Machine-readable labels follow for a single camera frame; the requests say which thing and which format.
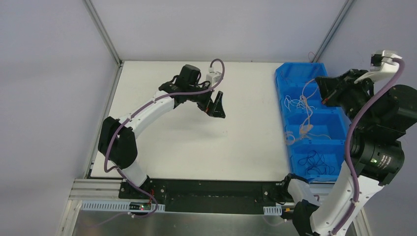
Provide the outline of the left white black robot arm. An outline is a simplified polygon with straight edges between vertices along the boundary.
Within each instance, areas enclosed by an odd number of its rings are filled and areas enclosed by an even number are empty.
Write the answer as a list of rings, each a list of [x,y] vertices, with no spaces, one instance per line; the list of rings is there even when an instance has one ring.
[[[215,99],[211,97],[214,88],[223,80],[224,73],[210,66],[206,80],[200,82],[200,78],[200,69],[186,64],[172,80],[163,83],[142,107],[119,118],[104,119],[98,151],[104,155],[106,162],[111,161],[132,183],[131,192],[138,199],[149,195],[150,186],[146,183],[148,175],[137,161],[136,140],[150,124],[186,101],[196,103],[210,117],[226,117],[222,107],[223,92],[219,91]]]

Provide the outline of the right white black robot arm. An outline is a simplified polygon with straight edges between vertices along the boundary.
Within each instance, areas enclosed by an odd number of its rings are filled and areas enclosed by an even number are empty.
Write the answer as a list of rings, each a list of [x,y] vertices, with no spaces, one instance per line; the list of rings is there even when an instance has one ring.
[[[294,201],[289,214],[301,236],[343,236],[366,202],[402,168],[400,138],[417,121],[417,91],[390,80],[378,92],[366,70],[351,69],[338,77],[315,79],[322,103],[340,107],[351,121],[344,161],[332,191],[318,202],[308,181],[288,174],[281,199]]]

